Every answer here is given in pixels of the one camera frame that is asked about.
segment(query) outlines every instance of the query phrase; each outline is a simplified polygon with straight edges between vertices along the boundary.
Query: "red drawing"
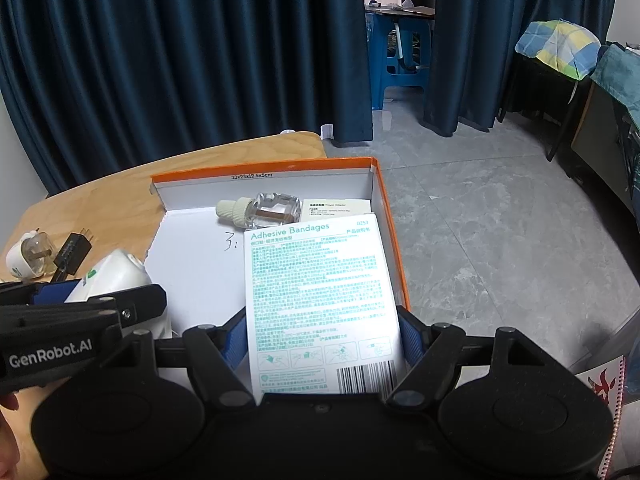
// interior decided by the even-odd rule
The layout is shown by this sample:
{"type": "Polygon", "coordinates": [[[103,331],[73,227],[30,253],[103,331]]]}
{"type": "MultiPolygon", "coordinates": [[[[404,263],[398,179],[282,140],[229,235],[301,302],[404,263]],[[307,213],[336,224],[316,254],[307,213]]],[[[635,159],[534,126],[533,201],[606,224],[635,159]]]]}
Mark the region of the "red drawing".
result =
{"type": "Polygon", "coordinates": [[[613,380],[611,381],[611,384],[609,384],[607,383],[607,378],[605,377],[606,373],[607,373],[607,369],[605,368],[600,374],[600,384],[594,383],[590,377],[588,377],[587,380],[589,381],[589,384],[591,385],[591,389],[593,390],[593,392],[597,396],[599,396],[602,400],[604,400],[604,403],[608,406],[609,392],[613,390],[613,386],[615,386],[616,384],[616,378],[613,378],[613,380]]]}

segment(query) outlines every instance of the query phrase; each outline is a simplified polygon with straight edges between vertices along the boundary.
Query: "human hand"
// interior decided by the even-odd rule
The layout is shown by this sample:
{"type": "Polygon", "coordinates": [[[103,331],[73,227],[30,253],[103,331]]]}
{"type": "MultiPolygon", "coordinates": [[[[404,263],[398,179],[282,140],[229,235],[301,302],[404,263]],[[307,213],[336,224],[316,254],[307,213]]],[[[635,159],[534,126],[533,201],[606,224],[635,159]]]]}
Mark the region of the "human hand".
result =
{"type": "MultiPolygon", "coordinates": [[[[8,410],[18,409],[18,399],[14,394],[0,396],[0,406],[8,410]]],[[[0,412],[0,480],[17,480],[16,464],[20,460],[20,451],[14,432],[0,412]]]]}

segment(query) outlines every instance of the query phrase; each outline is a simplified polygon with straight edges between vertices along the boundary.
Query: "dark blue curtain fabric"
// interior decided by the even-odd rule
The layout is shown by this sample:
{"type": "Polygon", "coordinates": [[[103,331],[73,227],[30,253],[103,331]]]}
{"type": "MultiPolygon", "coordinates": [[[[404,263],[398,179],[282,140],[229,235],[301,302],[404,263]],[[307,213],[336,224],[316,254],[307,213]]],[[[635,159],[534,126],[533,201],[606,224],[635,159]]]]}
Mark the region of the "dark blue curtain fabric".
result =
{"type": "Polygon", "coordinates": [[[362,0],[1,0],[0,89],[52,194],[285,128],[372,138],[362,0]]]}
{"type": "Polygon", "coordinates": [[[560,18],[604,41],[615,0],[436,0],[424,121],[450,136],[458,118],[490,128],[520,35],[532,21],[560,18]]]}

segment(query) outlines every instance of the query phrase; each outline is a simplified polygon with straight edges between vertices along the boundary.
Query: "white ribbed cap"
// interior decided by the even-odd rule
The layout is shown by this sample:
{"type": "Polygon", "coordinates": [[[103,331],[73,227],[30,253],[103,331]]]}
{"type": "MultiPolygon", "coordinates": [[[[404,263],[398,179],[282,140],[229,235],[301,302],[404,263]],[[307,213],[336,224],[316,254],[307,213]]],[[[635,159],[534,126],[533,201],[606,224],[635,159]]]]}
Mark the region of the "white ribbed cap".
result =
{"type": "Polygon", "coordinates": [[[238,200],[221,200],[216,206],[216,214],[220,218],[233,222],[236,227],[244,229],[246,227],[244,213],[253,201],[253,198],[245,196],[238,200]]]}

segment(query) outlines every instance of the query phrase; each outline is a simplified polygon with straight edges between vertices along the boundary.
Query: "cardboard box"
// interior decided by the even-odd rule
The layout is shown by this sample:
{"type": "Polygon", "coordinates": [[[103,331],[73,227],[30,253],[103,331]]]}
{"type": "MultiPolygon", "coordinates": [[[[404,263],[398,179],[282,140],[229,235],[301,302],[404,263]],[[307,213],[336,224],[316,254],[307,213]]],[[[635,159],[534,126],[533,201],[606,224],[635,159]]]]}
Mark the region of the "cardboard box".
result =
{"type": "Polygon", "coordinates": [[[166,211],[145,267],[167,293],[175,333],[222,325],[245,306],[242,230],[220,221],[216,203],[260,192],[298,198],[371,200],[396,304],[409,309],[404,270],[380,165],[372,157],[239,164],[152,176],[166,211]]]}

